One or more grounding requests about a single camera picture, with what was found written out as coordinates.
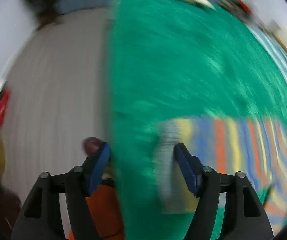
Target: red object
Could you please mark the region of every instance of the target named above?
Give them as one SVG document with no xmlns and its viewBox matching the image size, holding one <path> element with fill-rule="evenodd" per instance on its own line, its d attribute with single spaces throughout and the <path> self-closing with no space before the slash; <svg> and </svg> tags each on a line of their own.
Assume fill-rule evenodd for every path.
<svg viewBox="0 0 287 240">
<path fill-rule="evenodd" d="M 5 118 L 5 111 L 8 106 L 8 101 L 10 97 L 10 90 L 5 88 L 1 92 L 2 96 L 0 99 L 0 126 L 2 126 L 4 118 Z"/>
<path fill-rule="evenodd" d="M 238 0 L 240 7 L 247 13 L 247 14 L 252 14 L 252 10 L 248 4 L 246 4 L 242 0 Z"/>
</svg>

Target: green towel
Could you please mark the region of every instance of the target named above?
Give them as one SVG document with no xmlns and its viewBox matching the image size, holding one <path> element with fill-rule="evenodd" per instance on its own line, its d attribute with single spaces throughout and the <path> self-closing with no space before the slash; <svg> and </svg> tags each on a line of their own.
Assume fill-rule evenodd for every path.
<svg viewBox="0 0 287 240">
<path fill-rule="evenodd" d="M 191 115 L 267 115 L 287 127 L 287 84 L 246 26 L 219 7 L 114 0 L 112 14 L 110 131 L 126 238 L 183 239 L 193 214 L 161 212 L 157 124 Z"/>
</svg>

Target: blue object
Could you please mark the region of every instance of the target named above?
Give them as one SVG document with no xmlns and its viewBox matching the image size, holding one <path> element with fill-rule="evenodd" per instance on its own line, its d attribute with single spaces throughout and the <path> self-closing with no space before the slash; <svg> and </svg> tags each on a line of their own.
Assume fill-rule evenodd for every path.
<svg viewBox="0 0 287 240">
<path fill-rule="evenodd" d="M 189 163 L 190 160 L 188 159 L 196 158 L 195 161 L 200 163 L 199 159 L 195 156 L 191 156 L 187 149 L 182 149 L 180 144 L 176 144 L 173 148 L 173 151 L 174 158 L 178 162 L 184 180 L 186 181 L 188 190 L 197 196 L 198 188 L 202 183 L 201 171 L 197 171 L 197 174 L 195 174 L 193 168 L 191 167 L 193 164 Z M 200 165 L 197 165 L 196 168 L 199 169 L 201 166 L 202 164 L 200 163 Z"/>
<path fill-rule="evenodd" d="M 89 175 L 89 187 L 88 187 L 88 194 L 92 195 L 95 192 L 101 183 L 101 177 L 103 175 L 104 169 L 106 168 L 109 158 L 110 158 L 110 145 L 105 143 L 102 151 L 98 153 L 99 158 L 92 169 L 92 172 Z"/>
</svg>

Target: metal pivot screw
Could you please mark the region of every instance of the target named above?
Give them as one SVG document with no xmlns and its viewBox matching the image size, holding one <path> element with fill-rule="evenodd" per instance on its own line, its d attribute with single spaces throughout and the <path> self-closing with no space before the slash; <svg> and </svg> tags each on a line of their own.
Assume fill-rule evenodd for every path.
<svg viewBox="0 0 287 240">
<path fill-rule="evenodd" d="M 43 172 L 40 174 L 40 178 L 45 179 L 48 177 L 48 173 L 47 172 Z"/>
<path fill-rule="evenodd" d="M 242 172 L 242 171 L 238 171 L 237 172 L 237 176 L 239 177 L 239 178 L 244 178 L 245 177 L 245 174 Z"/>
<path fill-rule="evenodd" d="M 212 171 L 212 168 L 209 167 L 209 166 L 205 166 L 205 167 L 204 167 L 204 171 L 205 171 L 205 172 L 211 172 L 211 171 Z"/>
<path fill-rule="evenodd" d="M 81 166 L 76 166 L 73 168 L 73 172 L 78 173 L 82 171 L 82 167 Z"/>
</svg>

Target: striped cloth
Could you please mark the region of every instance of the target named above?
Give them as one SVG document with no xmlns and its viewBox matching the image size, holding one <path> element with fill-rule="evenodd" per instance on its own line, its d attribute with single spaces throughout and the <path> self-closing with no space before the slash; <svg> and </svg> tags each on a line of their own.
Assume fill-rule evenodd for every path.
<svg viewBox="0 0 287 240">
<path fill-rule="evenodd" d="M 193 212 L 196 208 L 196 199 L 170 156 L 174 144 L 183 142 L 203 165 L 217 172 L 245 172 L 257 193 L 271 186 L 264 208 L 274 234 L 281 229 L 287 218 L 287 130 L 278 120 L 178 118 L 162 124 L 160 138 L 155 160 L 165 212 Z M 221 194 L 219 207 L 224 203 Z"/>
</svg>

